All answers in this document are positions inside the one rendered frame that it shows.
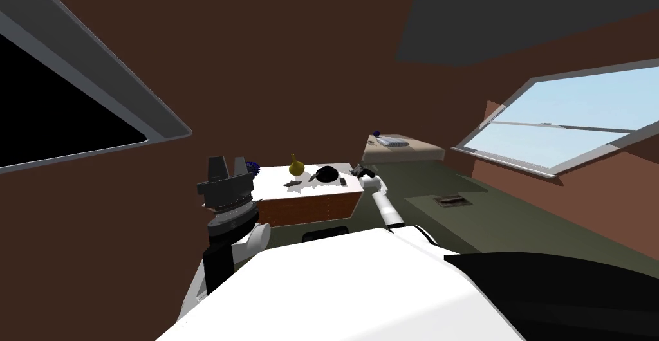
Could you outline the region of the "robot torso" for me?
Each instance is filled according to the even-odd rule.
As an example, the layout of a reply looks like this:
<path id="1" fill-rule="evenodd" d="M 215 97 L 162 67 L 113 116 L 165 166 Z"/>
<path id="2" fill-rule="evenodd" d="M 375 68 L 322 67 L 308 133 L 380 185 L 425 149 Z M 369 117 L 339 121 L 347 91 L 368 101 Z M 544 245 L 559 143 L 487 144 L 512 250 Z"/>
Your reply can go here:
<path id="1" fill-rule="evenodd" d="M 525 341 L 418 228 L 265 250 L 156 341 Z"/>

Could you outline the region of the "bright sky window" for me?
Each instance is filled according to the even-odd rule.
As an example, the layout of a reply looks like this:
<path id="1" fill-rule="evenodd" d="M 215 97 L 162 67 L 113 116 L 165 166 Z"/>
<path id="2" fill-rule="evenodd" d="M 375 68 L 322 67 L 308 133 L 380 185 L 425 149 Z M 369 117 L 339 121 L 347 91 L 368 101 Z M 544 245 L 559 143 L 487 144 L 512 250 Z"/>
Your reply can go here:
<path id="1" fill-rule="evenodd" d="M 555 178 L 659 134 L 659 58 L 525 82 L 456 150 Z"/>

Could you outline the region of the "beige bed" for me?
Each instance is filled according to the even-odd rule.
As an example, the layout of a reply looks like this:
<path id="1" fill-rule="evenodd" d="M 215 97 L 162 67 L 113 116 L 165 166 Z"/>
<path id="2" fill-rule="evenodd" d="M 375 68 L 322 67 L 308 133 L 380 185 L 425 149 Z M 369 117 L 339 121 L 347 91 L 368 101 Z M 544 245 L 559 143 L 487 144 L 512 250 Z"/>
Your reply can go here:
<path id="1" fill-rule="evenodd" d="M 420 140 L 399 135 L 370 134 L 361 164 L 400 163 L 413 161 L 443 161 L 445 150 Z"/>

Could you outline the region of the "white top brown table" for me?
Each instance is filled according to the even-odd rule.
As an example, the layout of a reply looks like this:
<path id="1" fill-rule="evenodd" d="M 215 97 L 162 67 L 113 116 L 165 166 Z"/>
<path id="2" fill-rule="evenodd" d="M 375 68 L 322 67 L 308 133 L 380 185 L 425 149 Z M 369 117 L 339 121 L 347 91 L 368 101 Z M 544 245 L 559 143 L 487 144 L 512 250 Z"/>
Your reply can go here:
<path id="1" fill-rule="evenodd" d="M 254 178 L 252 197 L 258 202 L 259 223 L 272 227 L 316 223 L 349 219 L 362 196 L 364 189 L 351 174 L 350 163 L 332 163 L 339 177 L 347 181 L 342 186 L 339 180 L 332 183 L 309 182 L 320 165 L 306 165 L 301 176 L 292 176 L 289 167 L 263 167 Z M 300 185 L 285 187 L 291 180 L 302 180 Z"/>

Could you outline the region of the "black pan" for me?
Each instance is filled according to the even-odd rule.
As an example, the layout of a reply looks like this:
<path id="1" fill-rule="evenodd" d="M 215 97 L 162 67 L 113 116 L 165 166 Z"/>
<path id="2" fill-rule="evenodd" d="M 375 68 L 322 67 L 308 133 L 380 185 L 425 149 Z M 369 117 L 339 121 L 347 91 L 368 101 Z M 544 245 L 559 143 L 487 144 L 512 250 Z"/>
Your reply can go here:
<path id="1" fill-rule="evenodd" d="M 308 181 L 312 182 L 315 180 L 320 183 L 332 183 L 337 179 L 339 179 L 339 173 L 336 168 L 326 165 L 319 168 Z"/>

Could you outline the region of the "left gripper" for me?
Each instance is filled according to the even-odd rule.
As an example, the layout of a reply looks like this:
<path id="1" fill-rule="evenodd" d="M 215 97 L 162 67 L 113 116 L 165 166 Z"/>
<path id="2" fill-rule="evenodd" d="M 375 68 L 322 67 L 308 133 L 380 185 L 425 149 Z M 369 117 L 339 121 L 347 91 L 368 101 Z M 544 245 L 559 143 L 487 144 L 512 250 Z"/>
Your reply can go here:
<path id="1" fill-rule="evenodd" d="M 207 171 L 208 181 L 196 185 L 205 208 L 231 210 L 253 200 L 254 175 L 249 173 L 244 157 L 235 157 L 231 177 L 224 156 L 209 157 Z"/>

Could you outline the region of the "dark grey-framed window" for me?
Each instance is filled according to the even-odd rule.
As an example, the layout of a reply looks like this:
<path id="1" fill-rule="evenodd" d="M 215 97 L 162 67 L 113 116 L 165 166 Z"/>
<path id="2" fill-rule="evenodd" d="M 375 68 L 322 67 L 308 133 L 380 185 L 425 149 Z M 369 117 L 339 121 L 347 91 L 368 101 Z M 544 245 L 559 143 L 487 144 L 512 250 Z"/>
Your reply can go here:
<path id="1" fill-rule="evenodd" d="M 0 174 L 190 136 L 59 0 L 0 0 Z"/>

